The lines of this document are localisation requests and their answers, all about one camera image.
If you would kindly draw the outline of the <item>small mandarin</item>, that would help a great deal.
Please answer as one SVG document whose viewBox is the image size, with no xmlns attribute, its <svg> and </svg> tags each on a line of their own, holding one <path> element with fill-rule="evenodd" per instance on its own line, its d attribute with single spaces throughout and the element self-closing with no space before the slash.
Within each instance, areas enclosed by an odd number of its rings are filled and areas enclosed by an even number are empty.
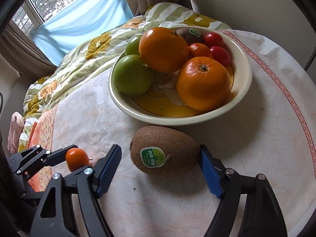
<svg viewBox="0 0 316 237">
<path fill-rule="evenodd" d="M 209 47 L 202 43 L 193 43 L 189 46 L 189 58 L 194 57 L 213 58 Z"/>
<path fill-rule="evenodd" d="M 85 165 L 89 165 L 88 155 L 81 148 L 69 149 L 66 153 L 65 159 L 68 165 L 68 169 L 71 172 L 74 172 Z"/>
</svg>

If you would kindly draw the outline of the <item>brown kiwi with green sticker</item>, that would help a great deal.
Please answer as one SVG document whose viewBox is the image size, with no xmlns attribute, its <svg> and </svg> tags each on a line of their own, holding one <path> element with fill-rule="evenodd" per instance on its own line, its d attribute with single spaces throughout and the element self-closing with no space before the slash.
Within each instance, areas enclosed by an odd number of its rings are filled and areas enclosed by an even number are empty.
<svg viewBox="0 0 316 237">
<path fill-rule="evenodd" d="M 138 129 L 130 144 L 133 164 L 151 176 L 177 177 L 197 165 L 200 145 L 185 132 L 163 127 Z"/>
</svg>

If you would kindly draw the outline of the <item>large green apple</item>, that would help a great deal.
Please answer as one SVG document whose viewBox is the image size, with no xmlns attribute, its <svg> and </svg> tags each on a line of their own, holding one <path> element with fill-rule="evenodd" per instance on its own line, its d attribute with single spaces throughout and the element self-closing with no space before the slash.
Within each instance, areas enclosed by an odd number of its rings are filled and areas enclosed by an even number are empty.
<svg viewBox="0 0 316 237">
<path fill-rule="evenodd" d="M 138 96 L 151 87 L 154 72 L 137 55 L 121 58 L 113 71 L 113 81 L 117 90 L 125 95 Z"/>
</svg>

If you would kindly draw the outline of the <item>small green apple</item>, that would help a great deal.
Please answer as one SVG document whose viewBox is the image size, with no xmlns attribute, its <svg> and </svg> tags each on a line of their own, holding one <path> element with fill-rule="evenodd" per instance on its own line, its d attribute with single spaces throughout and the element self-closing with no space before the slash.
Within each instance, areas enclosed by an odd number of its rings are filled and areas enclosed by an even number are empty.
<svg viewBox="0 0 316 237">
<path fill-rule="evenodd" d="M 138 34 L 132 37 L 125 48 L 125 55 L 139 55 L 139 42 L 142 37 L 142 34 Z"/>
</svg>

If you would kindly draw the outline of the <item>large orange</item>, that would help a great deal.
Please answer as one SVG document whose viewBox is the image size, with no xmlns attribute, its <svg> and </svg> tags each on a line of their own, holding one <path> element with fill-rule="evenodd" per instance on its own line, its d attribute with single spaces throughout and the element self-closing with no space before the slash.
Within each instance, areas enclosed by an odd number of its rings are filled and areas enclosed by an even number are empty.
<svg viewBox="0 0 316 237">
<path fill-rule="evenodd" d="M 231 79 L 226 68 L 216 60 L 194 57 L 179 70 L 176 90 L 189 107 L 212 111 L 227 101 Z"/>
<path fill-rule="evenodd" d="M 161 73 L 178 71 L 189 58 L 189 46 L 175 30 L 154 27 L 146 31 L 139 41 L 142 62 Z"/>
</svg>

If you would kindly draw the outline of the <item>red tomato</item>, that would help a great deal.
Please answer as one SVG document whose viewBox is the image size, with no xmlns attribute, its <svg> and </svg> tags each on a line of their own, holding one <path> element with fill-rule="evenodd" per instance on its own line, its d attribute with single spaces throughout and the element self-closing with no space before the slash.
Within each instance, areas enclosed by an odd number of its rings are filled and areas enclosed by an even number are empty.
<svg viewBox="0 0 316 237">
<path fill-rule="evenodd" d="M 215 32 L 209 32 L 204 35 L 205 44 L 211 48 L 212 46 L 223 46 L 224 41 L 221 35 Z"/>
<path fill-rule="evenodd" d="M 214 45 L 210 48 L 210 51 L 213 59 L 221 63 L 223 66 L 228 66 L 231 63 L 231 57 L 226 49 L 218 45 Z"/>
</svg>

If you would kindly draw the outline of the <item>brown kiwi without visible sticker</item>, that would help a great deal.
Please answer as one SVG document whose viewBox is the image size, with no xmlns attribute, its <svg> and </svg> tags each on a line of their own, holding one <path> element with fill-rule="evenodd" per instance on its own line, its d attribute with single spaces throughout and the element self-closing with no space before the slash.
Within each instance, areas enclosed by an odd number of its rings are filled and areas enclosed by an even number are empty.
<svg viewBox="0 0 316 237">
<path fill-rule="evenodd" d="M 177 35 L 180 35 L 187 43 L 188 46 L 194 43 L 204 44 L 204 36 L 195 28 L 185 27 L 176 30 Z"/>
</svg>

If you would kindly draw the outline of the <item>pink pillow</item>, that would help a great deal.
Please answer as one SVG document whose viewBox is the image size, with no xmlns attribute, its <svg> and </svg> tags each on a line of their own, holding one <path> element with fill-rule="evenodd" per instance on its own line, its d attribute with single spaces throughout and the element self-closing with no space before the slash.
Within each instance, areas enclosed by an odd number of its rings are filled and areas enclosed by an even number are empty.
<svg viewBox="0 0 316 237">
<path fill-rule="evenodd" d="M 19 112 L 14 112 L 11 116 L 10 128 L 8 132 L 8 151 L 11 155 L 18 152 L 19 137 L 23 131 L 25 121 Z"/>
</svg>

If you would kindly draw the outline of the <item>white pink floral tablecloth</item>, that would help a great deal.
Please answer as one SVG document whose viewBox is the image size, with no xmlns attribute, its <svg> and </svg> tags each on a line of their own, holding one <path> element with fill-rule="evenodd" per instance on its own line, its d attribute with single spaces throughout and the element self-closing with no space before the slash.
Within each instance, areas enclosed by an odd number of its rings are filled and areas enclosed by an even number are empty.
<svg viewBox="0 0 316 237">
<path fill-rule="evenodd" d="M 243 100 L 225 115 L 181 130 L 239 174 L 263 173 L 280 204 L 289 236 L 315 210 L 315 85 L 283 48 L 245 31 L 227 35 L 248 54 L 253 79 Z M 113 144 L 122 160 L 101 201 L 115 236 L 203 236 L 218 206 L 198 167 L 176 178 L 138 170 L 129 147 L 142 121 L 110 98 L 104 71 L 45 112 L 30 144 L 51 150 L 76 144 L 96 161 Z"/>
</svg>

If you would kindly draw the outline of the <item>cream yellow ceramic bowl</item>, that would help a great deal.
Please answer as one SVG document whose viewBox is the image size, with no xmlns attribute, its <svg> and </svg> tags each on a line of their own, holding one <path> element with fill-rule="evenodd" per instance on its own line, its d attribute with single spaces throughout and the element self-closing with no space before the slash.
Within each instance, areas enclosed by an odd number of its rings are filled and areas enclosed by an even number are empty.
<svg viewBox="0 0 316 237">
<path fill-rule="evenodd" d="M 246 96 L 252 83 L 252 67 L 241 44 L 228 30 L 219 31 L 224 46 L 231 56 L 227 70 L 231 78 L 228 100 L 218 109 L 201 112 L 187 106 L 176 92 L 177 73 L 157 73 L 148 92 L 140 96 L 126 96 L 114 85 L 114 74 L 109 75 L 109 94 L 123 113 L 149 124 L 161 126 L 182 126 L 205 122 L 233 109 Z"/>
</svg>

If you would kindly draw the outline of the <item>green striped floral duvet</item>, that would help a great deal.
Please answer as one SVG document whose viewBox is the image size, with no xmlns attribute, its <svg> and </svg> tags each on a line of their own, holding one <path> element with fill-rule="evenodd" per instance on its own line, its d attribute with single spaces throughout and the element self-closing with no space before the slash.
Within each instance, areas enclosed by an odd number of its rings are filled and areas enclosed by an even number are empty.
<svg viewBox="0 0 316 237">
<path fill-rule="evenodd" d="M 31 131 L 42 113 L 53 109 L 70 93 L 111 68 L 134 36 L 152 27 L 199 26 L 222 31 L 230 26 L 181 5 L 162 2 L 150 6 L 145 14 L 130 19 L 91 40 L 64 56 L 53 74 L 31 84 L 23 102 L 24 127 L 18 138 L 18 151 L 27 148 Z"/>
</svg>

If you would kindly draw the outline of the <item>left brown curtain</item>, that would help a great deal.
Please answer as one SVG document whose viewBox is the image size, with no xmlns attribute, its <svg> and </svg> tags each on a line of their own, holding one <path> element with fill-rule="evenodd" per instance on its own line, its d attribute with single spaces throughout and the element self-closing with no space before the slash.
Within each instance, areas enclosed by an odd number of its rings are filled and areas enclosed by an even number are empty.
<svg viewBox="0 0 316 237">
<path fill-rule="evenodd" d="M 57 68 L 13 21 L 1 35 L 1 55 L 20 75 L 34 81 Z"/>
</svg>

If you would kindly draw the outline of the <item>light blue window cloth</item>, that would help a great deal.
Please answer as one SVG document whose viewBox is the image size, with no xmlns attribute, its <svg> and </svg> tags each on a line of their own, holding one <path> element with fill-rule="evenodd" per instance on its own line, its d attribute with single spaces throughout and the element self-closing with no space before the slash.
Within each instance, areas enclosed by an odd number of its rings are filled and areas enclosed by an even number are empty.
<svg viewBox="0 0 316 237">
<path fill-rule="evenodd" d="M 78 45 L 132 18 L 126 0 L 75 0 L 31 31 L 31 40 L 58 66 Z"/>
</svg>

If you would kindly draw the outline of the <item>window glass and frame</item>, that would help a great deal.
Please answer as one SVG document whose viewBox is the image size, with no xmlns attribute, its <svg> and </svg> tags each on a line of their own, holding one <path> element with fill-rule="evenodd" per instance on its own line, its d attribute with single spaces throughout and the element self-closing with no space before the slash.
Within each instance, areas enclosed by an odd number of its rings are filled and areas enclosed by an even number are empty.
<svg viewBox="0 0 316 237">
<path fill-rule="evenodd" d="M 25 33 L 30 32 L 62 9 L 67 7 L 74 0 L 25 0 L 12 17 L 12 21 Z"/>
</svg>

